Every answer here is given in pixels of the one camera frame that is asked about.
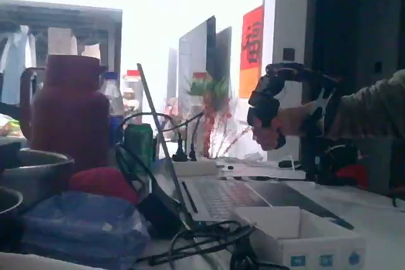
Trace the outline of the person's right hand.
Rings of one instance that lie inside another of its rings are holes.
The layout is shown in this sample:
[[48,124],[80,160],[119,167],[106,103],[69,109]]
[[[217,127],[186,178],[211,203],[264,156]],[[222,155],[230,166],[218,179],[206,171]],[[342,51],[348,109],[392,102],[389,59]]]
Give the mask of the person's right hand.
[[261,146],[263,151],[275,150],[278,146],[280,134],[296,137],[304,135],[301,125],[313,113],[314,109],[314,102],[280,109],[272,119],[271,125],[267,127],[263,127],[260,120],[254,118],[252,138]]

